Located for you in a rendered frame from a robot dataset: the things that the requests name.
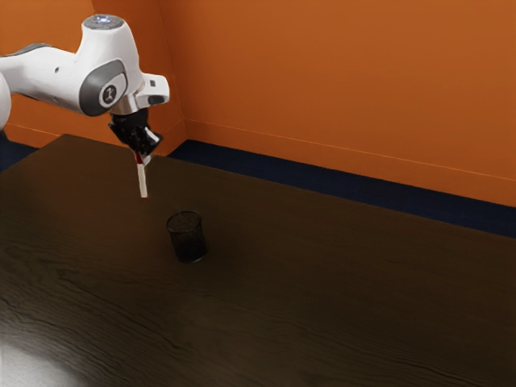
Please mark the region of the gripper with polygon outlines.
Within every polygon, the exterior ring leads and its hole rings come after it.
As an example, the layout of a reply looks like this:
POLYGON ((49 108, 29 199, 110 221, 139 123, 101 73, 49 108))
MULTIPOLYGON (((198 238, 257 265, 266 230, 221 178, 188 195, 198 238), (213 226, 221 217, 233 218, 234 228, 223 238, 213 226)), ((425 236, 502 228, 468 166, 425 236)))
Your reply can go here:
POLYGON ((147 110, 138 110, 131 114, 111 113, 108 124, 121 143, 141 155, 144 166, 150 163, 151 154, 163 140, 161 135, 151 130, 148 116, 147 110))

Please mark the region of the white and red pen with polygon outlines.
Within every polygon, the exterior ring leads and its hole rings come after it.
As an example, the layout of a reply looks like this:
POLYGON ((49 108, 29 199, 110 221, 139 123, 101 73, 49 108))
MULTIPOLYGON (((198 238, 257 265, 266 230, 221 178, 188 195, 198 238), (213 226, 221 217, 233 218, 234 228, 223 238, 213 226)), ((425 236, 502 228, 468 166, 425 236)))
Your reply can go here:
POLYGON ((140 197, 146 199, 148 198, 148 188, 146 182, 145 164, 141 155, 138 152, 135 153, 135 161, 138 173, 140 197))

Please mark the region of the black mesh pen holder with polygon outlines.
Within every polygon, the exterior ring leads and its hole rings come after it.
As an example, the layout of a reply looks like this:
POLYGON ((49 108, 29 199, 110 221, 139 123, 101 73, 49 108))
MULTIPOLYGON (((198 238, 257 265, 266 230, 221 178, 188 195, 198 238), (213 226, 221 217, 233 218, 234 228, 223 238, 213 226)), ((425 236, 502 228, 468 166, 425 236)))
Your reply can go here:
POLYGON ((193 210, 171 215, 166 228, 176 258, 182 263, 193 263, 205 257, 208 249, 202 229, 202 217, 193 210))

